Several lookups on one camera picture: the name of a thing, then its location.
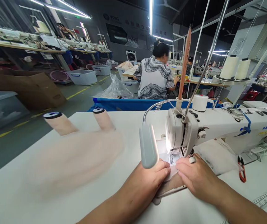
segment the cardboard box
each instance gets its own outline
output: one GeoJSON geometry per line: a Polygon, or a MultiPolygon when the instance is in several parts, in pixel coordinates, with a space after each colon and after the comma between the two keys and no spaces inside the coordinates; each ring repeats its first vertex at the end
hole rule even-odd
{"type": "Polygon", "coordinates": [[[0,91],[14,91],[28,109],[54,108],[66,102],[59,88],[44,72],[0,70],[0,91]]]}

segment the knob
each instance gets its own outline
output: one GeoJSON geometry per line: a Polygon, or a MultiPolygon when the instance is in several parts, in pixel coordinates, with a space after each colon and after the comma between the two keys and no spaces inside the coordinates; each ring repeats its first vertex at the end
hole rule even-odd
{"type": "Polygon", "coordinates": [[[205,138],[206,137],[206,132],[205,131],[200,131],[198,133],[198,136],[199,136],[199,138],[205,138]]]}
{"type": "Polygon", "coordinates": [[[196,158],[195,157],[190,157],[189,158],[189,162],[190,162],[190,164],[193,164],[193,163],[195,163],[196,162],[196,158]]]}

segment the scissors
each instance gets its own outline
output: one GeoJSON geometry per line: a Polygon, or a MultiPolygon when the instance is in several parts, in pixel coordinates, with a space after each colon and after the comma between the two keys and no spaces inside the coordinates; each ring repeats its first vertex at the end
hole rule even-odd
{"type": "Polygon", "coordinates": [[[239,179],[241,180],[241,182],[245,183],[246,182],[245,164],[243,162],[243,159],[242,158],[240,159],[239,156],[238,156],[237,161],[238,161],[238,164],[243,168],[243,171],[242,171],[243,175],[241,174],[241,171],[239,171],[239,179]]]}

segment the floor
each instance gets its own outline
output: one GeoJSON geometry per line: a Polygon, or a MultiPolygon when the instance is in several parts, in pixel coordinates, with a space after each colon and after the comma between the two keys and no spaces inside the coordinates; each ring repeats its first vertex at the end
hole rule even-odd
{"type": "MultiPolygon", "coordinates": [[[[60,111],[67,117],[76,112],[87,111],[94,104],[93,96],[105,90],[111,83],[110,76],[98,76],[97,80],[92,86],[58,85],[64,96],[71,98],[53,111],[60,111]]],[[[43,114],[42,111],[31,112],[30,115],[0,129],[0,169],[52,130],[44,121],[43,114]]]]}

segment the gray wall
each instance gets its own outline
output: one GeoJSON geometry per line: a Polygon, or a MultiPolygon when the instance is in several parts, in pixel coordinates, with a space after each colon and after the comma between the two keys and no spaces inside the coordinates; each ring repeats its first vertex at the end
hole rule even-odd
{"type": "MultiPolygon", "coordinates": [[[[135,8],[116,0],[74,0],[74,3],[78,9],[92,15],[93,18],[77,19],[73,15],[57,12],[58,14],[61,14],[59,16],[60,19],[62,18],[62,15],[65,18],[71,19],[65,20],[66,22],[62,21],[62,23],[66,23],[71,29],[72,26],[80,26],[80,21],[83,22],[85,27],[88,29],[90,38],[92,39],[93,43],[98,43],[99,35],[96,35],[95,33],[99,29],[100,33],[105,35],[109,49],[113,52],[114,60],[127,60],[125,53],[126,49],[136,51],[138,60],[142,60],[143,58],[150,57],[152,55],[151,44],[153,44],[155,38],[151,37],[149,30],[147,30],[147,26],[149,26],[148,11],[135,8]],[[109,16],[109,20],[106,20],[104,18],[104,14],[107,14],[109,16]],[[138,48],[110,42],[106,23],[122,27],[128,35],[136,36],[138,38],[138,48]]],[[[154,15],[153,34],[165,37],[167,39],[172,39],[172,26],[169,24],[168,20],[154,15]]]]}
{"type": "MultiPolygon", "coordinates": [[[[180,26],[180,35],[186,34],[188,32],[188,30],[189,30],[188,27],[180,26]]],[[[198,32],[193,33],[191,35],[190,54],[189,55],[192,57],[194,57],[194,54],[195,54],[199,34],[200,34],[200,32],[198,31],[198,32]]],[[[197,51],[202,52],[201,60],[199,62],[200,66],[204,63],[204,60],[207,59],[207,57],[208,57],[208,51],[210,50],[212,41],[213,41],[213,37],[208,36],[208,35],[203,34],[203,33],[201,34],[201,38],[200,38],[200,42],[199,42],[198,50],[197,50],[197,51]]],[[[179,42],[178,43],[178,50],[182,51],[183,50],[183,39],[180,39],[178,42],[179,42]]],[[[230,47],[231,47],[230,43],[226,43],[224,41],[218,40],[216,47],[215,47],[215,50],[219,50],[219,49],[229,50],[230,47]]],[[[225,57],[221,57],[221,56],[213,54],[211,60],[216,61],[216,63],[218,64],[218,62],[223,61],[224,58],[225,57]]]]}

